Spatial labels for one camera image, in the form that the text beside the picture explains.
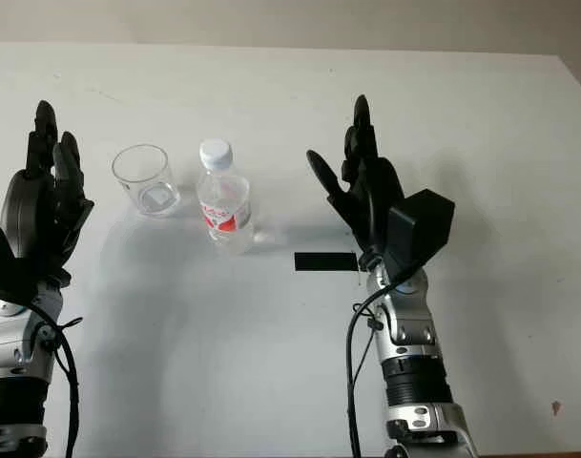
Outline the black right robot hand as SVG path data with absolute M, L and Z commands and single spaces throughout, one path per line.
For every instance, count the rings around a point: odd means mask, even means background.
M 309 150 L 306 157 L 327 192 L 327 201 L 349 226 L 362 250 L 358 265 L 368 271 L 383 260 L 387 215 L 392 204 L 404 198 L 404 192 L 393 165 L 378 153 L 368 101 L 363 94 L 355 101 L 343 153 L 339 175 L 317 152 Z

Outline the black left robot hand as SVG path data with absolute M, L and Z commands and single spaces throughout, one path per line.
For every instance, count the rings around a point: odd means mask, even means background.
M 70 284 L 64 268 L 94 202 L 84 192 L 75 137 L 58 133 L 52 105 L 38 103 L 29 133 L 26 166 L 10 180 L 1 226 L 13 254 L 37 281 Z

